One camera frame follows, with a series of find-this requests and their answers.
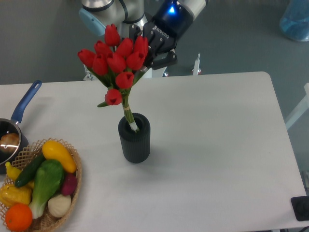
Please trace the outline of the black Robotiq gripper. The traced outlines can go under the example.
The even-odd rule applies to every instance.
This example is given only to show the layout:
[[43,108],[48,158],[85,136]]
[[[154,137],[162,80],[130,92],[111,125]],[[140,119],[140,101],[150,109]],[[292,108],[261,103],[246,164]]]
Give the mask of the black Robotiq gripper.
[[[142,65],[142,70],[150,68],[158,70],[177,63],[178,58],[174,51],[177,41],[183,36],[193,23],[192,14],[179,0],[166,0],[150,22],[143,28],[131,24],[129,26],[129,39],[135,44],[137,37],[142,35],[147,38],[148,53]],[[157,58],[157,54],[163,54],[163,58]]]

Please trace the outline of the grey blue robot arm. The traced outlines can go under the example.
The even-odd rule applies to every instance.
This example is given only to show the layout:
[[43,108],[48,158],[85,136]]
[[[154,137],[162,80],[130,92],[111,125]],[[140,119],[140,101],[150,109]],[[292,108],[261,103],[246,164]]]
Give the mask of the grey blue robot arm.
[[145,66],[157,70],[177,62],[177,41],[207,4],[206,0],[166,0],[151,16],[142,0],[84,0],[79,17],[97,36],[115,24],[121,38],[146,37],[150,51]]

